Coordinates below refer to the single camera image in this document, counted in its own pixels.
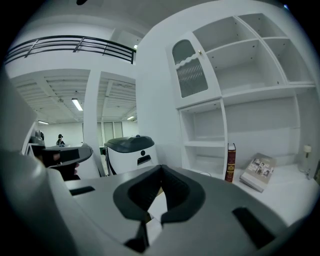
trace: black metal railing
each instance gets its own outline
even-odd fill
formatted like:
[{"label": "black metal railing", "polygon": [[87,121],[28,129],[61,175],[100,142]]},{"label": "black metal railing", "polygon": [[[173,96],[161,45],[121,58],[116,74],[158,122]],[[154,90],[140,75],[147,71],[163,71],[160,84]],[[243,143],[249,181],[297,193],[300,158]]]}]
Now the black metal railing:
[{"label": "black metal railing", "polygon": [[53,35],[20,43],[8,50],[4,63],[8,64],[19,58],[51,51],[91,52],[112,56],[134,63],[135,49],[117,42],[81,35]]}]

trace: person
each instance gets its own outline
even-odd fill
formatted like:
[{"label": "person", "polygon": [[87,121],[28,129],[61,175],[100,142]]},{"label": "person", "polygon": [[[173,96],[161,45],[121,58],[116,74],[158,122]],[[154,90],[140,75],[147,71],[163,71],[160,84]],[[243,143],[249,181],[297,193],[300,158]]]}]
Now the person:
[{"label": "person", "polygon": [[59,135],[58,135],[58,140],[57,140],[57,142],[56,142],[56,145],[57,145],[57,146],[65,145],[64,141],[62,140],[62,138],[63,138],[62,134],[59,134]]},{"label": "person", "polygon": [[41,136],[41,139],[44,141],[45,140],[45,135],[42,131],[40,131],[40,136]]}]

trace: book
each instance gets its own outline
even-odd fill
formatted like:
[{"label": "book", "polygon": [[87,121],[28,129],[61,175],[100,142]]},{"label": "book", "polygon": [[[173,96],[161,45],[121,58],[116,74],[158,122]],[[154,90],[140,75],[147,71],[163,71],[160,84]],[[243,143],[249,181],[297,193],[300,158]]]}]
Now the book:
[{"label": "book", "polygon": [[234,179],[236,165],[236,145],[233,143],[229,145],[228,143],[228,158],[226,162],[226,172],[224,180],[227,182],[232,182]]},{"label": "book", "polygon": [[262,193],[270,181],[275,166],[274,158],[257,153],[240,176],[240,181]]}]

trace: cabinet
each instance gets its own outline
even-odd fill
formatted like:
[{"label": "cabinet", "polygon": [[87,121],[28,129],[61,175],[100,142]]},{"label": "cabinet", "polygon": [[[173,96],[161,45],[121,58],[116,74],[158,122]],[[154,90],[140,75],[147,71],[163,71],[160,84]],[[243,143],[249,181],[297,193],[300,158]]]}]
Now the cabinet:
[{"label": "cabinet", "polygon": [[208,56],[192,32],[166,47],[177,109],[221,97]]},{"label": "cabinet", "polygon": [[227,17],[166,50],[183,168],[223,179],[228,143],[235,143],[238,169],[256,153],[295,166],[305,143],[300,116],[308,115],[300,95],[316,88],[303,57],[272,20],[262,13]]}]

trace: ceiling light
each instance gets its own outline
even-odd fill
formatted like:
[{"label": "ceiling light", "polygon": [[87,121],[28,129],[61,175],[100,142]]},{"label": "ceiling light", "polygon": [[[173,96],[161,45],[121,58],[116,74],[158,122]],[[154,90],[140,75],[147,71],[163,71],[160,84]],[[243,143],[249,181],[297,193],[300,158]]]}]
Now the ceiling light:
[{"label": "ceiling light", "polygon": [[73,102],[73,104],[76,106],[76,108],[77,108],[79,111],[84,111],[84,110],[82,109],[82,107],[80,106],[80,103],[79,103],[79,101],[78,101],[77,98],[72,98],[72,102]]},{"label": "ceiling light", "polygon": [[44,121],[38,121],[38,123],[44,124],[44,125],[48,125],[49,124],[48,122],[44,122]]}]

